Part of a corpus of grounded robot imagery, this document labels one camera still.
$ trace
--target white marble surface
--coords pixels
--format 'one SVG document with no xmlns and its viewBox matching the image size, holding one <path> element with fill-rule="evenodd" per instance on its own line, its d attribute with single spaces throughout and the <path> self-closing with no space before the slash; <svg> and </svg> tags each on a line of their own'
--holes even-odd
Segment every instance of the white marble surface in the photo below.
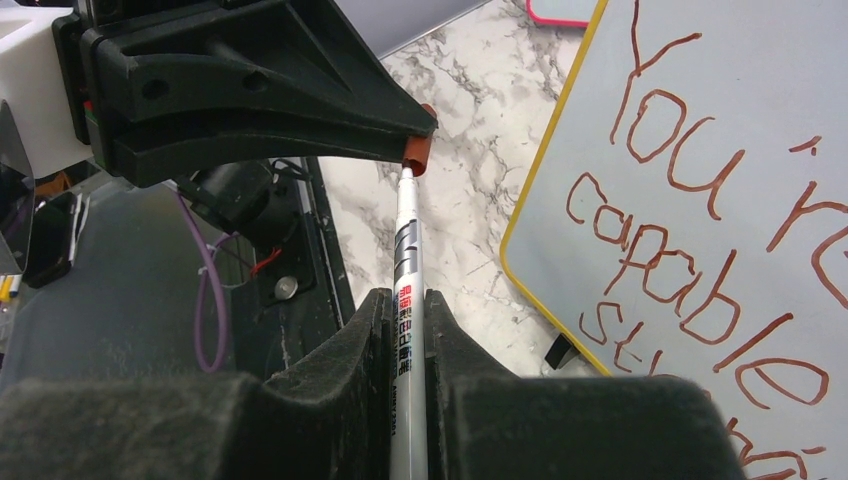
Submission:
<svg viewBox="0 0 848 480">
<path fill-rule="evenodd" d="M 419 180 L 425 283 L 522 376 L 551 374 L 544 355 L 557 332 L 510 284 L 498 251 L 582 33 L 535 25 L 523 1 L 493 0 L 384 61 L 439 114 Z M 321 167 L 359 304 L 392 284 L 399 166 L 323 158 Z M 579 358 L 566 369 L 591 371 Z"/>
</svg>

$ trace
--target white marker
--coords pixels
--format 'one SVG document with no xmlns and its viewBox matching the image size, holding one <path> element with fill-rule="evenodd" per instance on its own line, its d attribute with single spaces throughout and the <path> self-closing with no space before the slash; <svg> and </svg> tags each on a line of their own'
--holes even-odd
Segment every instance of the white marker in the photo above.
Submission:
<svg viewBox="0 0 848 480">
<path fill-rule="evenodd" d="M 391 480 L 426 480 L 427 403 L 424 384 L 424 278 L 418 192 L 404 165 L 398 182 L 395 234 Z"/>
</svg>

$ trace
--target white whiteboard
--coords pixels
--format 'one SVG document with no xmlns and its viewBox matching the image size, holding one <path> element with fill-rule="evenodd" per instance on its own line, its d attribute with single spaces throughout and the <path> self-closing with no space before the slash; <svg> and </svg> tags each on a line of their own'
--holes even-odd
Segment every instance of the white whiteboard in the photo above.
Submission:
<svg viewBox="0 0 848 480">
<path fill-rule="evenodd" d="M 504 268 L 602 370 L 699 383 L 751 478 L 848 478 L 848 2 L 634 3 L 596 11 Z"/>
</svg>

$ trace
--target black plastic housing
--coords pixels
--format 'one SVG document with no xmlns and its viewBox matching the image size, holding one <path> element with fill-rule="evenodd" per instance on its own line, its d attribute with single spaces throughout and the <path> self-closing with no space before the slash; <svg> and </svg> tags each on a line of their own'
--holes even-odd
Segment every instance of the black plastic housing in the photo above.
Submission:
<svg viewBox="0 0 848 480">
<path fill-rule="evenodd" d="M 435 130 L 332 0 L 225 4 L 56 21 L 77 136 L 107 171 L 149 186 L 272 157 L 399 163 Z"/>
</svg>

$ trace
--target screw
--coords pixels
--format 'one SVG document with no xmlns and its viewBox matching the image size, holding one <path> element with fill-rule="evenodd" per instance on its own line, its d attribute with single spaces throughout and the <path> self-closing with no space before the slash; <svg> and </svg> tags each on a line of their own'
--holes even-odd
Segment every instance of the screw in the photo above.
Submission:
<svg viewBox="0 0 848 480">
<path fill-rule="evenodd" d="M 297 293 L 297 279 L 294 277 L 283 277 L 277 280 L 274 286 L 274 298 L 277 300 L 288 300 Z"/>
</svg>

